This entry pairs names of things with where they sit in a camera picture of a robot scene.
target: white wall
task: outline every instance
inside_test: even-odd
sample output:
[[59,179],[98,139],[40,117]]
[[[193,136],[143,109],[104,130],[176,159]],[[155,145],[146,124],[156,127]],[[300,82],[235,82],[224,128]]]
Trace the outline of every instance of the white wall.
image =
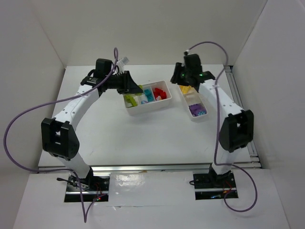
[[[131,64],[173,64],[191,45],[223,45],[233,64],[266,0],[31,0],[65,65],[94,65],[113,48]],[[224,62],[213,46],[202,62]]]
[[233,73],[292,229],[304,228],[305,0],[268,0]]
[[[54,100],[64,67],[27,0],[0,1],[0,132],[26,108]],[[52,107],[21,118],[9,134],[14,158],[29,167],[37,165],[41,152],[40,122]],[[13,227],[29,174],[6,157],[0,146],[0,227]]]

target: plastic tray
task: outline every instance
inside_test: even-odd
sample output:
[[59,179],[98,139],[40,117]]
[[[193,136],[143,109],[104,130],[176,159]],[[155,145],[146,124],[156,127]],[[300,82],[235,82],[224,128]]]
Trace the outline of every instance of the plastic tray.
[[150,89],[153,95],[153,91],[155,88],[159,88],[163,91],[166,92],[166,99],[162,99],[159,101],[155,100],[155,97],[153,95],[153,102],[149,102],[147,104],[141,104],[139,96],[135,96],[134,99],[137,102],[137,106],[130,107],[131,104],[127,103],[126,100],[124,99],[125,102],[125,107],[129,115],[137,115],[141,113],[146,113],[146,112],[151,112],[154,110],[158,110],[163,107],[167,107],[170,104],[170,101],[172,100],[172,95],[170,91],[168,90],[168,87],[166,85],[165,81],[158,81],[154,83],[148,83],[148,84],[142,84],[143,90],[145,89]]
[[[191,88],[186,94],[183,94],[180,87],[177,86],[177,90],[179,92],[179,96],[182,100],[182,104],[190,118],[193,122],[202,122],[208,119],[208,110],[206,106],[203,104],[203,100],[201,99],[201,96],[194,88]],[[189,106],[194,104],[201,104],[205,110],[206,114],[200,115],[200,116],[193,116]]]

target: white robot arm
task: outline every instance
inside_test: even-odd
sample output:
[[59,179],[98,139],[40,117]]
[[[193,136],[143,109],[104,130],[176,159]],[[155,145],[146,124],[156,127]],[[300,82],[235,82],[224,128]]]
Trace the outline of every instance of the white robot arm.
[[[192,86],[202,94],[217,110],[215,77],[210,72],[202,72],[201,62],[197,54],[185,53],[184,64],[176,63],[172,83]],[[241,151],[253,140],[254,115],[245,111],[217,85],[220,102],[219,147],[217,164],[212,163],[209,175],[213,180],[222,179],[230,174],[231,164]]]
[[91,90],[101,83],[112,68],[112,61],[98,59],[95,70],[89,72],[76,93],[80,97],[71,100],[52,119],[45,118],[41,123],[43,149],[57,157],[67,168],[75,171],[82,184],[90,186],[93,171],[82,159],[79,151],[80,143],[75,134],[76,128],[90,106],[97,101],[107,89],[117,89],[120,94],[142,93],[142,89],[132,80],[129,71],[124,71],[126,58],[117,62],[117,74],[110,76],[105,83]]

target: red block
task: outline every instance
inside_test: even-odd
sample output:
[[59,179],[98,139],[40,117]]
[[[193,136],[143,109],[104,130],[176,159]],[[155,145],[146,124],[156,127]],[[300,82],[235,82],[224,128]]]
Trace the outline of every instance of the red block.
[[166,92],[161,90],[160,88],[155,88],[154,92],[153,92],[153,95],[154,95],[155,98],[157,98],[158,96],[160,96],[162,99],[167,98]]

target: cable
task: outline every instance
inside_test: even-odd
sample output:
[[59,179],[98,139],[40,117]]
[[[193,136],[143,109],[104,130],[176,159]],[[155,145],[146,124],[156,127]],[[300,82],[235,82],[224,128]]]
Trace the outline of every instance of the cable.
[[[221,49],[223,50],[223,52],[225,53],[225,58],[226,58],[226,60],[225,60],[225,65],[228,65],[228,60],[229,60],[228,53],[226,52],[226,50],[225,50],[221,45],[219,45],[218,43],[215,43],[215,42],[200,42],[200,43],[198,43],[198,44],[193,45],[191,48],[189,48],[189,49],[187,50],[187,52],[189,52],[189,50],[191,50],[191,49],[197,47],[198,45],[201,45],[201,44],[208,44],[208,43],[209,43],[209,44],[214,44],[214,45],[218,46],[219,48],[221,48]],[[219,132],[220,132],[220,99],[219,99],[219,92],[218,92],[217,84],[218,84],[218,80],[219,80],[219,78],[220,78],[220,76],[221,76],[221,74],[222,74],[223,72],[224,72],[224,68],[221,70],[221,72],[218,74],[218,76],[216,77],[216,80],[215,80],[215,86],[216,86],[216,87],[215,87],[215,92],[216,92],[216,99],[217,99],[217,129],[216,129],[217,132],[216,132],[216,144],[215,144],[215,153],[214,153],[214,164],[215,164],[216,166],[233,166],[233,167],[235,167],[235,168],[240,169],[241,171],[243,171],[244,173],[246,173],[246,174],[249,176],[249,178],[251,179],[251,181],[252,181],[252,183],[253,183],[254,190],[255,190],[255,200],[254,200],[253,204],[252,204],[250,207],[248,207],[247,209],[244,209],[244,210],[237,210],[237,209],[234,209],[234,208],[232,208],[231,206],[229,206],[228,203],[227,203],[227,201],[226,201],[227,195],[230,194],[232,191],[227,192],[227,193],[225,194],[225,196],[224,196],[224,203],[226,204],[226,206],[227,206],[229,209],[231,209],[232,211],[236,211],[236,212],[246,212],[246,211],[251,210],[251,209],[255,206],[255,204],[256,204],[256,202],[257,202],[257,187],[256,187],[256,184],[255,184],[255,182],[254,182],[252,176],[251,176],[246,170],[244,170],[243,168],[241,168],[241,167],[239,167],[239,166],[237,166],[237,165],[229,164],[229,163],[217,163],[217,162],[216,162],[217,151],[218,151],[218,144],[219,144]]]
[[18,119],[20,118],[21,116],[23,116],[24,114],[30,112],[30,111],[33,111],[33,110],[36,110],[38,108],[41,108],[41,107],[44,107],[44,106],[48,106],[48,105],[51,105],[51,104],[57,104],[57,103],[61,103],[61,102],[66,102],[66,101],[69,101],[69,100],[73,100],[73,99],[77,99],[81,96],[84,96],[90,92],[92,92],[93,90],[97,89],[99,86],[101,86],[104,82],[106,82],[106,80],[113,74],[114,70],[115,70],[115,66],[116,66],[116,63],[118,61],[118,57],[119,57],[119,51],[117,48],[114,48],[113,50],[113,53],[114,53],[114,63],[113,63],[113,67],[112,69],[110,70],[110,72],[108,73],[108,75],[105,77],[105,79],[103,79],[99,84],[97,84],[95,87],[91,88],[90,90],[80,94],[80,95],[76,95],[76,96],[73,96],[73,97],[70,97],[70,98],[66,98],[66,99],[60,99],[60,100],[57,100],[57,101],[53,101],[53,102],[48,102],[48,103],[45,103],[45,104],[41,104],[41,105],[38,105],[38,106],[35,106],[35,107],[32,107],[32,108],[29,108],[23,112],[21,112],[20,114],[18,114],[16,117],[14,117],[10,123],[8,124],[5,132],[4,132],[4,137],[3,137],[3,146],[4,146],[4,150],[5,150],[5,153],[6,155],[8,156],[8,158],[18,167],[24,169],[24,170],[27,170],[27,171],[30,171],[30,172],[33,172],[33,173],[40,173],[40,172],[44,172],[44,173],[49,173],[49,172],[59,172],[59,171],[69,171],[69,172],[72,172],[76,179],[77,179],[77,182],[79,183],[79,186],[80,186],[80,196],[81,196],[81,208],[82,208],[82,212],[83,212],[83,217],[84,217],[84,222],[86,223],[87,222],[87,216],[88,216],[88,211],[89,211],[89,208],[92,206],[92,204],[97,200],[93,200],[93,202],[89,205],[89,207],[87,208],[87,211],[85,211],[85,206],[84,206],[84,199],[83,199],[83,195],[82,195],[82,188],[81,188],[81,180],[80,178],[78,177],[78,175],[76,174],[76,172],[74,172],[72,169],[68,169],[68,168],[59,168],[59,169],[47,169],[47,170],[38,170],[38,169],[32,169],[32,168],[27,168],[21,164],[19,164],[10,154],[9,152],[9,149],[8,149],[8,146],[7,146],[7,137],[8,137],[8,133],[9,133],[9,130],[11,128],[11,126],[13,125],[13,123]]

